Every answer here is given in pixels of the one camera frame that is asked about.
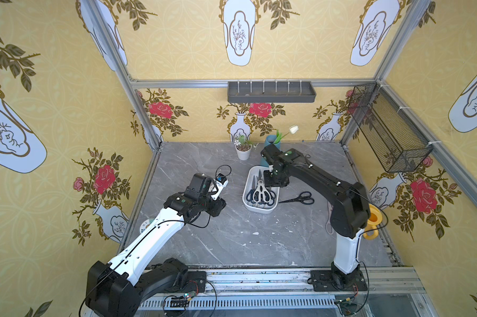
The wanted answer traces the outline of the blue scissors floor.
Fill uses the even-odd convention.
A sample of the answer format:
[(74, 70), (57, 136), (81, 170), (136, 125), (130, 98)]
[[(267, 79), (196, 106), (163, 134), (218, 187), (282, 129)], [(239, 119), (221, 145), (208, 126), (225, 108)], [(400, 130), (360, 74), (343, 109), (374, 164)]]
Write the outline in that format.
[(276, 201), (276, 194), (272, 190), (267, 190), (266, 194), (264, 196), (264, 199), (262, 200), (262, 203), (266, 206), (273, 206)]

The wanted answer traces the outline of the blue scissors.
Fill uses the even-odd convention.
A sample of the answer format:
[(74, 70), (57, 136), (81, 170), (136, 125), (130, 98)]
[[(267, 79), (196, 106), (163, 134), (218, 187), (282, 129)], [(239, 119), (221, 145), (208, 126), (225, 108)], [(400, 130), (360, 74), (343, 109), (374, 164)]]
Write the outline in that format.
[(257, 177), (256, 177), (256, 176), (253, 176), (252, 187), (251, 187), (251, 189), (249, 190), (248, 194), (246, 195), (246, 201), (247, 201), (250, 205), (252, 205), (252, 206), (255, 204), (254, 192), (255, 192), (255, 190), (256, 190), (256, 185), (257, 185)]

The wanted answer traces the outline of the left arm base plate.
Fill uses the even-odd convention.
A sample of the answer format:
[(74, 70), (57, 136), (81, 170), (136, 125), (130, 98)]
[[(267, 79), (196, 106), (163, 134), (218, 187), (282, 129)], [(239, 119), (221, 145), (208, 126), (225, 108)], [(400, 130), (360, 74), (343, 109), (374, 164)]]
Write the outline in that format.
[(167, 291), (172, 293), (188, 293), (191, 291), (195, 291), (197, 294), (203, 293), (206, 286), (206, 277), (205, 271), (189, 271), (176, 280), (174, 285), (167, 289)]

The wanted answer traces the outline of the black scissors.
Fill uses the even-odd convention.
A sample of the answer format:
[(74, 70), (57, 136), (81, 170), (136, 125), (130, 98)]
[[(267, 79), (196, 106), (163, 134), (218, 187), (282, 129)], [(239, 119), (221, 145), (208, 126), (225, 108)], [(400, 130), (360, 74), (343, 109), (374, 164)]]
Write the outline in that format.
[(295, 203), (299, 202), (302, 203), (303, 205), (312, 205), (315, 203), (314, 198), (312, 197), (312, 193), (309, 191), (302, 192), (298, 195), (296, 198), (291, 198), (291, 199), (286, 199), (283, 201), (280, 201), (279, 203)]

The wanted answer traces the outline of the white plastic storage box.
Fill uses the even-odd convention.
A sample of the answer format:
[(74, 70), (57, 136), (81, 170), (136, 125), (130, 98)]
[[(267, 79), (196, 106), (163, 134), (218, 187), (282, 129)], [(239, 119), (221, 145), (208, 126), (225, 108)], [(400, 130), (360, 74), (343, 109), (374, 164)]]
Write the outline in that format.
[(266, 186), (264, 171), (268, 172), (269, 168), (253, 166), (249, 170), (242, 202), (249, 211), (270, 214), (278, 205), (279, 187)]

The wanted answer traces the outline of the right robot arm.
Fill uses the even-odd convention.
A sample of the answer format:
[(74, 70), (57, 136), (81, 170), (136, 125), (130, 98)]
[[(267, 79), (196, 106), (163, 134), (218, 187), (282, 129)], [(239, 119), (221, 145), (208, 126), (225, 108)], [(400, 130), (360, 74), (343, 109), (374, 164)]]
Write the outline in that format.
[(336, 253), (331, 270), (342, 279), (354, 277), (359, 269), (360, 237), (371, 216), (364, 185), (336, 178), (296, 149), (283, 152), (275, 145), (269, 145), (261, 155), (269, 164), (269, 170), (264, 173), (267, 186), (283, 188), (290, 183), (290, 177), (295, 177), (331, 204), (330, 224), (336, 233)]

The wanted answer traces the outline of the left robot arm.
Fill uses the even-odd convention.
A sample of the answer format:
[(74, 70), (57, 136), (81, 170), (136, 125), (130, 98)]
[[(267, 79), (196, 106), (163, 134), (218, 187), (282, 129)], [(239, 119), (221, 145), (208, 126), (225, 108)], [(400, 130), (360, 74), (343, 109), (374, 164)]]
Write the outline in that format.
[(163, 208), (129, 246), (109, 262), (97, 261), (87, 275), (86, 295), (79, 316), (134, 316), (139, 306), (157, 293), (184, 289), (188, 266), (170, 258), (147, 271), (151, 260), (171, 237), (207, 213), (217, 217), (226, 202), (220, 193), (228, 185), (223, 174), (196, 173), (183, 191), (169, 196)]

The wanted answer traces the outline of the white kitchen scissors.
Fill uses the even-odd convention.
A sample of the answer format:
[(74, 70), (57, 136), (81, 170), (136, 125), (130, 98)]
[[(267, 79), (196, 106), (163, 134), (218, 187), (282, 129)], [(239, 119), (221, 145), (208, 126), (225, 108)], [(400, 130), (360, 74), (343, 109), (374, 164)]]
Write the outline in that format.
[(255, 203), (262, 203), (262, 200), (264, 199), (264, 196), (265, 196), (267, 190), (268, 189), (264, 185), (264, 182), (262, 180), (258, 180), (256, 190), (254, 192)]

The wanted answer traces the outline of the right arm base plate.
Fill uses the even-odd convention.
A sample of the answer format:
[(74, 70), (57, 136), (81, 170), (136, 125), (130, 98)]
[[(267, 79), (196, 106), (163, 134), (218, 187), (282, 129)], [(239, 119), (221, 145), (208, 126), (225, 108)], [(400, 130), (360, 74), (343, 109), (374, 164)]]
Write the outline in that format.
[(316, 292), (366, 292), (368, 280), (360, 268), (352, 273), (343, 274), (341, 271), (312, 270), (307, 283)]

